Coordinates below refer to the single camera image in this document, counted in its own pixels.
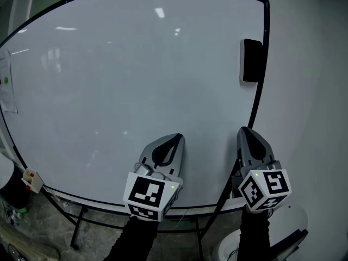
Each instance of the black eraser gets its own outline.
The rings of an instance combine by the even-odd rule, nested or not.
[[[263,46],[260,41],[244,39],[240,42],[240,80],[259,82],[264,72]]]

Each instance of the white wall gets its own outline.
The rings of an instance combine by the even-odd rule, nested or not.
[[[270,0],[270,9],[255,129],[288,169],[290,200],[309,216],[309,235],[291,260],[341,260],[348,250],[348,0]]]
[[[14,0],[12,19],[9,24],[9,34],[29,19],[33,0]]]
[[[0,42],[8,36],[13,1],[14,0],[0,0]]]

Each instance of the white bucket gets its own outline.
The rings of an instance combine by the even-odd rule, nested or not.
[[[301,231],[307,229],[308,216],[306,211],[301,206],[288,204],[275,210],[272,217],[269,218],[269,222],[270,244],[273,246],[294,233],[297,229]],[[212,255],[212,261],[227,261],[231,252],[238,248],[239,239],[240,229],[226,236],[215,247]],[[236,259],[237,253],[234,253],[229,261],[234,261]]]

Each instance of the paper sheet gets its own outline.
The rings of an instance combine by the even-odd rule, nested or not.
[[[15,95],[13,92],[10,52],[0,51],[0,104],[3,111],[17,113]]]

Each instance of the black sleeve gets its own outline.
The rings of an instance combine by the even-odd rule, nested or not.
[[[159,222],[156,221],[144,221],[135,216],[131,217],[104,261],[145,261],[153,240],[157,236],[158,225]]]
[[[243,208],[240,226],[238,261],[265,260],[270,261],[271,247],[268,235],[268,211],[250,214]]]

